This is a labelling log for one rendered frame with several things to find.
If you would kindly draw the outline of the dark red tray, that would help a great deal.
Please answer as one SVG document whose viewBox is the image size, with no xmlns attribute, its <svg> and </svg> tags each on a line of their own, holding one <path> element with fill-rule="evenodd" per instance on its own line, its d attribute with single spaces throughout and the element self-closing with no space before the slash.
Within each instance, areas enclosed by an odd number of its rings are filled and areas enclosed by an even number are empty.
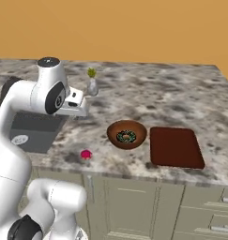
<svg viewBox="0 0 228 240">
<path fill-rule="evenodd" d="M 152 127 L 150 159 L 159 166 L 200 170 L 205 167 L 194 131 L 189 128 Z"/>
</svg>

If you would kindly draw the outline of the beige drawer front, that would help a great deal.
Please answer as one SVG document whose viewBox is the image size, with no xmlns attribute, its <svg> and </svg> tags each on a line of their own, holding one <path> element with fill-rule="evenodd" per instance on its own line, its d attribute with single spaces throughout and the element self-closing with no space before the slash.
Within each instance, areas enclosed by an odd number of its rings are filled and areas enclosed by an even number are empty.
<svg viewBox="0 0 228 240">
<path fill-rule="evenodd" d="M 172 240 L 228 240 L 226 237 L 175 232 Z"/>
<path fill-rule="evenodd" d="M 228 187 L 186 187 L 182 205 L 228 210 L 228 203 L 222 201 L 223 197 L 228 198 Z"/>
<path fill-rule="evenodd" d="M 228 232 L 211 231 L 211 226 L 228 228 L 228 212 L 181 207 L 175 224 L 175 231 L 177 233 L 206 234 L 228 238 Z"/>
</svg>

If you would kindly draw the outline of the glass vase with yellow plant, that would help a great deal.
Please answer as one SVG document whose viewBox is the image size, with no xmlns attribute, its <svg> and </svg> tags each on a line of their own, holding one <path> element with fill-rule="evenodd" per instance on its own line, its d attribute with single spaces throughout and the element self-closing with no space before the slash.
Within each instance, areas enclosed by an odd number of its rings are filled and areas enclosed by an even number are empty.
<svg viewBox="0 0 228 240">
<path fill-rule="evenodd" d="M 87 75 L 90 78 L 89 83 L 87 85 L 87 93 L 92 97 L 96 96 L 99 93 L 99 87 L 95 79 L 96 73 L 97 72 L 93 67 L 90 67 L 87 70 Z"/>
</svg>

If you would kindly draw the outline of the grey sink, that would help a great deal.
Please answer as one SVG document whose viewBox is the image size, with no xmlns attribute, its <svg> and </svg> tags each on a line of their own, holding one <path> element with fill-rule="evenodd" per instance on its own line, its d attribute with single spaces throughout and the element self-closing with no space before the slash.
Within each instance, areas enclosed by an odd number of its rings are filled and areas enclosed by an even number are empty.
<svg viewBox="0 0 228 240">
<path fill-rule="evenodd" d="M 18 112 L 10 130 L 10 139 L 25 152 L 45 154 L 67 120 L 63 115 Z"/>
</svg>

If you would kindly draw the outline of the brown wooden bowl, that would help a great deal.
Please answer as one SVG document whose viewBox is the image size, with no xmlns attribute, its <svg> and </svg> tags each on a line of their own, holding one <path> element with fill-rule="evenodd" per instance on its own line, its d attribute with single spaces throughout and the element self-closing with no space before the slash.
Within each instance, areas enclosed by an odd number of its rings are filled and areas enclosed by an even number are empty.
<svg viewBox="0 0 228 240">
<path fill-rule="evenodd" d="M 124 150 L 140 146 L 147 135 L 145 126 L 132 120 L 116 121 L 107 128 L 107 136 L 110 142 Z"/>
</svg>

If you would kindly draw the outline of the dark sprinkled donut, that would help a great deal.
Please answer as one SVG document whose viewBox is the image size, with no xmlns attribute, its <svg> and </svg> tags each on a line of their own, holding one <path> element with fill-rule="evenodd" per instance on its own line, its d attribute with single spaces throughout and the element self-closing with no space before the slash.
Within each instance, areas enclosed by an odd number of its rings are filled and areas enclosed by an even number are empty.
<svg viewBox="0 0 228 240">
<path fill-rule="evenodd" d="M 136 140 L 136 134 L 132 130 L 122 130 L 116 134 L 116 139 L 120 143 L 133 143 Z"/>
</svg>

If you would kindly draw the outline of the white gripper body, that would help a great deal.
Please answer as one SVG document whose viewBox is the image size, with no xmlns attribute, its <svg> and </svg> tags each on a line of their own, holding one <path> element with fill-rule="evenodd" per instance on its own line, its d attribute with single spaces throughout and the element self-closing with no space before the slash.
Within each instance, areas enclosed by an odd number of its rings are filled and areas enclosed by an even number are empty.
<svg viewBox="0 0 228 240">
<path fill-rule="evenodd" d="M 77 107 L 70 106 L 61 107 L 56 114 L 58 115 L 68 115 L 68 116 L 81 116 L 86 117 L 88 115 L 88 104 L 84 98 L 81 105 Z"/>
</svg>

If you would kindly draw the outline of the beige cupboard door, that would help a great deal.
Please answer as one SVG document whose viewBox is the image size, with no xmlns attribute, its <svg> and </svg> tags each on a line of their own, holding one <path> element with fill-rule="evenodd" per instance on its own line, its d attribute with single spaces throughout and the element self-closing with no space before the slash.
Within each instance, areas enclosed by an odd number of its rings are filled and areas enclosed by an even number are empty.
<svg viewBox="0 0 228 240">
<path fill-rule="evenodd" d="M 160 187 L 141 180 L 92 177 L 95 203 L 84 177 L 90 239 L 153 240 Z"/>
<path fill-rule="evenodd" d="M 28 215 L 40 230 L 24 240 L 88 240 L 75 214 L 87 200 L 85 189 L 77 184 L 51 178 L 36 178 L 27 189 L 28 205 L 20 213 Z"/>
</svg>

